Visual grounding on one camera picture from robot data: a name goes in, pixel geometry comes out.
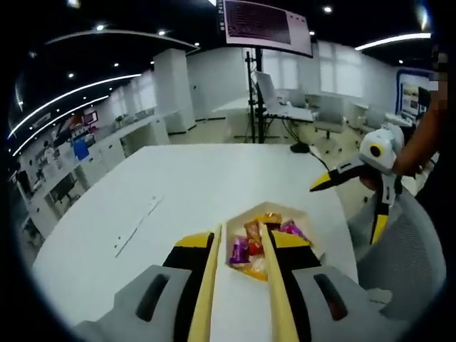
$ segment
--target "monitor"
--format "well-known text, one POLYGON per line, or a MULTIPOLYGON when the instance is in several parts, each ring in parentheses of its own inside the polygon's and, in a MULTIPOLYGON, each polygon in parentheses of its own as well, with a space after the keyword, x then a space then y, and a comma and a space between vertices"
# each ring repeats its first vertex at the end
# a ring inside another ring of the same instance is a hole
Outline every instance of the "monitor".
POLYGON ((83 116, 83 122, 84 122, 84 125, 86 125, 86 126, 92 125, 93 123, 96 123, 97 121, 98 121, 98 114, 97 114, 96 110, 94 110, 93 112, 91 112, 89 114, 85 114, 83 116))
POLYGON ((313 57, 305 17, 279 8, 281 1, 217 0, 219 32, 227 45, 260 47, 313 57))

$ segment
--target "white column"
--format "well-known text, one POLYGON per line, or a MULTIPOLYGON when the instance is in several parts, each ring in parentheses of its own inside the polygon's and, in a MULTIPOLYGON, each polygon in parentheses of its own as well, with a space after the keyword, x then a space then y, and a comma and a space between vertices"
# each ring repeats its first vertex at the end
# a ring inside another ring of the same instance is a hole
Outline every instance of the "white column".
POLYGON ((157 112, 163 116, 179 111, 182 129, 195 125, 185 52, 166 50, 154 57, 157 112))

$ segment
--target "floor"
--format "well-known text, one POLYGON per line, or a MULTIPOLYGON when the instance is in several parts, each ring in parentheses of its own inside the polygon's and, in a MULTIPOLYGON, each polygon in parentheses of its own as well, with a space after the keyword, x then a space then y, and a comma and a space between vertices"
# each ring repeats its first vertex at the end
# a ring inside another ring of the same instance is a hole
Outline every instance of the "floor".
MULTIPOLYGON (((335 167, 338 163, 351 159, 357 152, 356 141, 360 137, 352 129, 346 128, 341 134, 331 133, 331 138, 336 141, 338 147, 342 148, 339 152, 338 148, 332 149, 330 153, 325 153, 323 137, 324 131, 315 132, 312 125, 300 125, 294 128, 295 132, 299 133, 302 141, 308 144, 314 144, 321 153, 323 161, 329 168, 335 167)), ((229 128, 225 120, 201 121, 197 126, 186 134, 171 135, 170 142, 174 145, 179 144, 207 144, 207 143, 250 143, 251 139, 246 138, 231 138, 229 128)), ((292 138, 267 138, 267 144, 294 144, 292 138)), ((350 180, 349 182, 340 185, 336 188, 339 198, 343 206, 343 211, 347 219, 356 214, 364 204, 364 198, 372 196, 372 192, 364 187, 358 179, 350 180)), ((24 261, 31 266, 38 254, 42 241, 34 234, 33 227, 30 229, 18 229, 19 245, 24 252, 24 261)))

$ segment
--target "candy wrapper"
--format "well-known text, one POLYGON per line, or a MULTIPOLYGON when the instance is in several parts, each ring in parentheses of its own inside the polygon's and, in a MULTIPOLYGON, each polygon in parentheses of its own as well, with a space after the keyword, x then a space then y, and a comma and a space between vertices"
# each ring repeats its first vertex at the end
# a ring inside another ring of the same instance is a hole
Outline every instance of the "candy wrapper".
POLYGON ((255 279, 267 281, 268 275, 266 272, 266 260, 264 255, 256 255, 249 257, 250 265, 244 267, 240 271, 248 276, 252 276, 255 279))
POLYGON ((233 254, 229 258, 229 263, 233 267, 243 267, 249 263, 249 240, 245 237, 234 239, 233 254))
POLYGON ((283 223, 279 230, 281 232, 298 235, 299 237, 302 237, 304 240, 309 241, 309 239, 307 239, 306 235, 304 235, 304 233, 298 228, 298 226, 296 226, 296 223, 294 223, 294 221, 292 219, 283 223))
POLYGON ((264 215, 258 215, 255 217, 256 221, 260 221, 261 223, 268 224, 268 223, 282 223, 282 215, 277 214, 275 212, 266 213, 264 215))
POLYGON ((263 254, 263 244, 259 233, 259 223, 255 219, 244 225, 249 240, 249 255, 263 254))

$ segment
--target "office chair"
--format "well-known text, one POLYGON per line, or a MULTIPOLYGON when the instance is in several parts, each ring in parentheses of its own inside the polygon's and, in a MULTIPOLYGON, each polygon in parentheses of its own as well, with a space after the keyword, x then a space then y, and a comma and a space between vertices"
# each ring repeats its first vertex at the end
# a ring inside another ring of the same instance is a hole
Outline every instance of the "office chair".
POLYGON ((72 197, 70 191, 74 188, 76 181, 73 178, 73 175, 70 173, 68 176, 63 178, 52 190, 51 197, 54 202, 62 203, 63 198, 68 198, 68 204, 65 207, 65 212, 79 200, 80 196, 76 195, 72 197))
POLYGON ((291 89, 288 92, 288 101, 296 108, 308 108, 306 93, 299 89, 291 89))
POLYGON ((382 236, 369 246, 375 196, 348 221, 359 284, 365 290, 391 291, 391 301, 380 312, 412 323, 444 284, 442 247, 428 214, 406 189, 391 208, 382 236))
POLYGON ((364 117, 363 124, 361 125, 361 131, 364 133, 370 133, 377 130, 386 122, 386 113, 384 110, 379 110, 373 106, 369 106, 364 117))
POLYGON ((331 139, 331 133, 343 132, 343 99, 331 96, 321 96, 318 113, 315 117, 315 131, 325 130, 326 136, 318 139, 314 144, 326 154, 337 149, 342 152, 342 147, 331 139))

